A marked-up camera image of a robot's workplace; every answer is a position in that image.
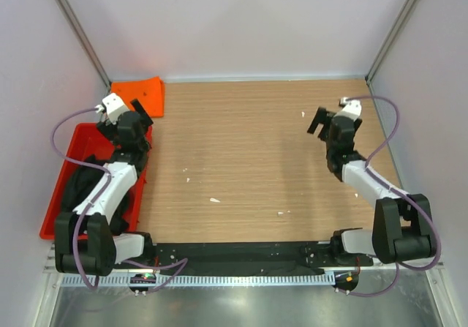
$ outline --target red tray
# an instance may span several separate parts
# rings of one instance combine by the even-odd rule
[[[152,127],[149,127],[146,138],[151,143]],[[90,155],[96,155],[97,159],[109,159],[112,155],[114,147],[112,143],[105,139],[97,130],[96,124],[79,124],[75,128],[72,141],[70,142],[67,156],[77,160],[84,160]],[[52,199],[50,199],[49,208],[42,223],[39,236],[42,239],[53,240],[55,238],[53,232],[53,223],[60,213],[60,203],[64,194],[65,185],[68,178],[77,169],[77,165],[64,161],[61,167],[60,174],[56,183],[56,188],[53,191]],[[129,223],[128,231],[137,229],[138,215],[140,214],[141,197],[143,194],[143,185],[145,184],[146,169],[141,173],[137,183],[129,190],[129,208],[124,214],[124,219]]]

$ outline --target wooden table surface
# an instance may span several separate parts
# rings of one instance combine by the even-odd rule
[[[167,84],[138,229],[155,242],[194,243],[319,241],[371,228],[374,209],[328,171],[325,143],[306,133],[319,106],[338,111],[339,98],[364,94],[363,80]],[[361,117],[356,149],[367,156],[383,141],[370,99]],[[388,150],[372,164],[398,183]]]

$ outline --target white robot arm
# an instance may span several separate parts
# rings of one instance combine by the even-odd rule
[[[318,137],[326,142],[328,169],[375,208],[373,229],[343,230],[342,249],[375,255],[383,263],[434,256],[436,242],[429,225],[396,193],[412,198],[430,217],[429,201],[423,195],[409,195],[366,166],[366,159],[354,149],[355,133],[362,123],[361,102],[342,98],[339,106],[343,108],[337,113],[318,108],[307,132],[313,134],[319,124],[323,125]],[[410,221],[410,226],[402,227],[401,217]]]
[[[105,114],[105,120],[97,129],[116,146],[109,163],[109,170],[99,180],[87,198],[71,213],[62,212],[56,218],[56,268],[60,272],[77,273],[72,254],[71,237],[77,218],[106,184],[110,183],[97,201],[86,212],[81,233],[87,240],[79,241],[80,258],[87,274],[108,275],[115,264],[129,258],[154,257],[151,237],[148,233],[112,233],[110,221],[122,198],[135,185],[144,170],[150,145],[145,134],[153,121],[137,100],[132,102],[135,111],[130,111],[116,94],[110,94],[97,106],[97,112]]]

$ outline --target black cloth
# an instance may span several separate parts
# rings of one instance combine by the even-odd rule
[[[91,164],[103,166],[107,160],[97,159],[95,155],[84,160]],[[75,172],[70,176],[65,186],[64,194],[61,199],[61,210],[63,212],[72,212],[74,208],[80,205],[89,193],[95,188],[102,178],[104,171],[87,166],[79,165]],[[114,236],[120,235],[128,229],[129,224],[122,217],[129,207],[129,193],[127,192],[122,201],[117,206],[116,212],[112,216],[109,227]]]

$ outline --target white wall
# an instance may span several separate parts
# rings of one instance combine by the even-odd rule
[[[468,1],[421,0],[373,84],[394,99],[403,185],[429,197],[443,255],[468,310]],[[380,106],[387,132],[393,114]]]
[[[364,76],[404,0],[69,0],[111,80]]]
[[[0,28],[0,316],[23,327],[37,311],[50,247],[39,229],[61,167],[50,130],[105,88],[54,0],[0,0]],[[58,134],[62,150],[72,125]]]

